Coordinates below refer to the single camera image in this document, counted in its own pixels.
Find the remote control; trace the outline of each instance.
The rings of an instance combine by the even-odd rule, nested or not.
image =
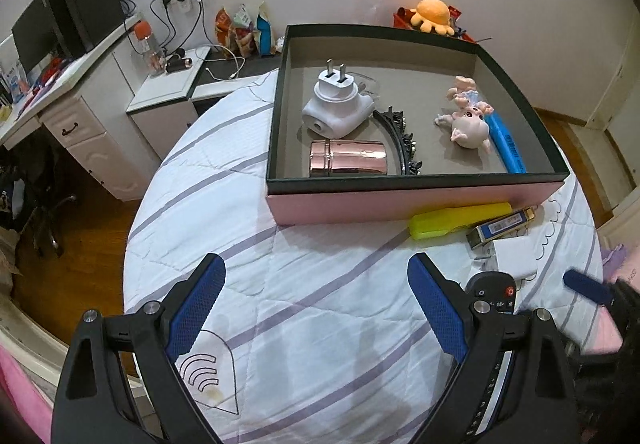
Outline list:
[[[504,272],[481,272],[466,284],[466,293],[484,300],[498,312],[513,314],[516,305],[516,282]]]

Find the blue tube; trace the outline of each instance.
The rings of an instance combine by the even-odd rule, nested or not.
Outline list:
[[[526,173],[527,168],[524,166],[518,147],[500,116],[494,112],[490,116],[484,116],[484,122],[489,125],[489,135],[507,171],[509,173]]]

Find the drawer handle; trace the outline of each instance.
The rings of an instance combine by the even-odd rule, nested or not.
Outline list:
[[[69,135],[72,131],[74,131],[77,127],[78,127],[78,124],[75,122],[75,123],[74,123],[74,127],[73,127],[71,130],[67,131],[67,130],[65,130],[65,129],[63,128],[63,129],[62,129],[62,137],[66,137],[66,136],[67,136],[67,135]]]

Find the mattress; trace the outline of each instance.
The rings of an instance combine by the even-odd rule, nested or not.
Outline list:
[[[478,262],[463,233],[417,242],[407,222],[278,227],[264,198],[276,78],[221,100],[162,163],[129,234],[124,307],[162,299],[215,252],[226,284],[175,366],[224,442],[405,443],[450,367],[407,262],[424,251],[463,286]],[[516,308],[550,310],[584,344],[596,308],[562,274],[601,279],[602,262],[574,173],[516,235],[538,264]]]

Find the yellow highlighter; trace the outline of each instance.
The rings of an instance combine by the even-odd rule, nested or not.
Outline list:
[[[509,213],[511,205],[508,202],[440,209],[415,215],[409,220],[409,232],[414,240],[435,238]]]

